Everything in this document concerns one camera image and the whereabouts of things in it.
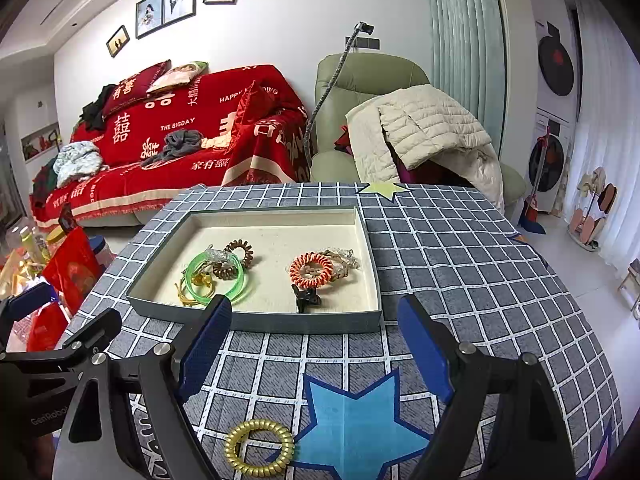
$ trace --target table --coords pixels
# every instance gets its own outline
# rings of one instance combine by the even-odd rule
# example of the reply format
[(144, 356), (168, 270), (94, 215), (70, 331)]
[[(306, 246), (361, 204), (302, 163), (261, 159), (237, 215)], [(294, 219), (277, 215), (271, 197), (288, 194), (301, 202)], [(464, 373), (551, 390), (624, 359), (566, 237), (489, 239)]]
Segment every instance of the table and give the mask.
[[(426, 391), (396, 321), (398, 299), (408, 292), (460, 341), (471, 341), (495, 356), (514, 358), (528, 351), (540, 358), (559, 399), (576, 470), (585, 473), (609, 423), (612, 445), (617, 445), (622, 415), (602, 347), (562, 281), (528, 244), (514, 239), (513, 226), (475, 190), (405, 185), (387, 195), (391, 200), (376, 191), (380, 188), (336, 183), (185, 190), (116, 257), (66, 333), (112, 307), (123, 318), (122, 332), (108, 348), (113, 358), (142, 354), (160, 341), (172, 340), (180, 326), (140, 317), (125, 291), (187, 211), (353, 205), (366, 219), (384, 323), (379, 332), (355, 335), (229, 333), (206, 384), (184, 406), (222, 478), (241, 478), (224, 460), (222, 444), (225, 433), (243, 420), (272, 418), (294, 434), (309, 425), (305, 376), (356, 394), (397, 373), (399, 416), (419, 431), (433, 433), (444, 406)], [(141, 431), (148, 429), (143, 402), (132, 396)], [(496, 407), (497, 396), (489, 397), (463, 476), (479, 470)], [(161, 459), (148, 447), (151, 439), (140, 433), (150, 471), (161, 475)], [(273, 436), (260, 432), (242, 452), (247, 462), (260, 463), (275, 447)], [(380, 478), (405, 479), (416, 461), (392, 461)], [(330, 477), (327, 470), (289, 467), (276, 478)]]

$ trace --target white tile floor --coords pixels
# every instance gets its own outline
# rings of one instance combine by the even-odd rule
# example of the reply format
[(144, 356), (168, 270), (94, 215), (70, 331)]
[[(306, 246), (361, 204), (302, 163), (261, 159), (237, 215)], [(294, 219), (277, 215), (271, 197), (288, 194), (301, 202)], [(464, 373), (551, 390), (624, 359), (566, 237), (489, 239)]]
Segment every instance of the white tile floor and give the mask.
[(640, 408), (640, 329), (629, 310), (630, 300), (617, 291), (622, 279), (597, 254), (578, 247), (563, 220), (539, 215), (538, 221), (546, 235), (524, 234), (558, 273), (593, 327), (616, 380), (626, 431)]

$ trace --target red sofa throw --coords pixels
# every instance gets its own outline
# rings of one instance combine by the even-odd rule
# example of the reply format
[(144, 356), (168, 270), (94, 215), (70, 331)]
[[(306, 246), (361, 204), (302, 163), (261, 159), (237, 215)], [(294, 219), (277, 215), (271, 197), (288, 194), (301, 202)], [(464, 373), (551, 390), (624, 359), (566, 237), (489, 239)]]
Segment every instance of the red sofa throw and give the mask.
[[(225, 88), (238, 87), (241, 90), (224, 94)], [(306, 112), (275, 67), (245, 67), (201, 76), (173, 94), (165, 97), (170, 101), (165, 104), (152, 99), (122, 110), (107, 121), (108, 129), (101, 136), (95, 137), (96, 132), (87, 132), (82, 126), (76, 130), (72, 140), (93, 140), (111, 169), (55, 190), (44, 207), (32, 203), (40, 228), (50, 230), (57, 224), (65, 202), (70, 203), (76, 219), (83, 220), (157, 209), (196, 184), (241, 186), (309, 180), (302, 145)], [(197, 104), (189, 105), (187, 99)], [(189, 124), (174, 126), (182, 122), (175, 118), (185, 110), (191, 111)], [(112, 119), (123, 114), (127, 115), (129, 131), (125, 139), (114, 142)], [(169, 129), (164, 128), (168, 121), (172, 121)], [(202, 149), (142, 168), (140, 160), (159, 152), (164, 136), (178, 128), (196, 129), (206, 137), (231, 132), (234, 144), (228, 150)], [(114, 164), (114, 160), (130, 162)]]

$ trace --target white tray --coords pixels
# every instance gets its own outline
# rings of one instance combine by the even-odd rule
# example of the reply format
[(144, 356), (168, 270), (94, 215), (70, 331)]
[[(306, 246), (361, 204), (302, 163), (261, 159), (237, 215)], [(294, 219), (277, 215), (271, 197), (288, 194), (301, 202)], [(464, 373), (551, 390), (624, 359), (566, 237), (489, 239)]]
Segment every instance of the white tray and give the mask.
[[(184, 307), (174, 283), (210, 244), (223, 249), (241, 238), (254, 251), (245, 291), (234, 300), (233, 329), (276, 333), (349, 333), (377, 330), (382, 310), (364, 222), (357, 208), (255, 208), (191, 212), (154, 251), (127, 297), (141, 316), (188, 322), (204, 307)], [(302, 253), (353, 249), (359, 269), (318, 288), (322, 305), (297, 313), (288, 269)], [(224, 294), (232, 281), (216, 279)]]

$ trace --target yellow star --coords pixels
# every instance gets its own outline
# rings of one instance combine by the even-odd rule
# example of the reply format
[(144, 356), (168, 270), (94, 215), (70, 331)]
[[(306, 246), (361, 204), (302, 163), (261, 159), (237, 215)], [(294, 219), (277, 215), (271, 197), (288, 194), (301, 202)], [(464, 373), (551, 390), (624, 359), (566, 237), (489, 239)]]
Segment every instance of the yellow star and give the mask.
[(398, 184), (394, 184), (393, 182), (373, 182), (362, 189), (360, 193), (378, 193), (393, 202), (396, 193), (404, 193), (407, 191), (409, 191), (407, 188), (398, 186)]

